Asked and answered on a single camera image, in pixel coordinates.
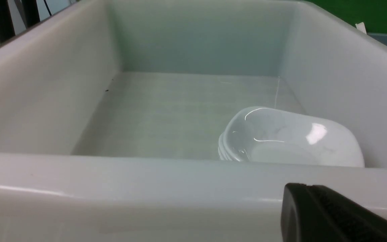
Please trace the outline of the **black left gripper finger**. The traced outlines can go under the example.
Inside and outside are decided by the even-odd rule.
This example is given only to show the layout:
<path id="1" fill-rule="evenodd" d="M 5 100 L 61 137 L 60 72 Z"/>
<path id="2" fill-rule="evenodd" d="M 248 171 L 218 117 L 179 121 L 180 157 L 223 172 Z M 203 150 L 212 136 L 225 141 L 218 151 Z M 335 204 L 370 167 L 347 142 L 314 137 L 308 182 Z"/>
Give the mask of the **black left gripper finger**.
<path id="1" fill-rule="evenodd" d="M 387 219 L 326 186 L 288 183 L 281 234 L 284 242 L 387 242 Z"/>

